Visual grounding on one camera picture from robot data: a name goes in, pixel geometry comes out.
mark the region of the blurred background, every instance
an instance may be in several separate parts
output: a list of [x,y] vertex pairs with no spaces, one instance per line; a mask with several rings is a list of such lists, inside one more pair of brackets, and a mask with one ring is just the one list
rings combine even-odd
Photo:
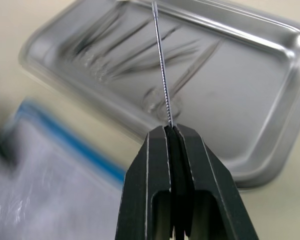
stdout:
[[[300,0],[236,0],[300,23]],[[84,104],[71,91],[62,94],[23,70],[19,52],[29,37],[72,0],[0,0],[0,129],[25,98],[49,110],[72,132],[126,169],[142,137]],[[300,238],[300,132],[282,172],[269,184],[241,192],[260,239]]]

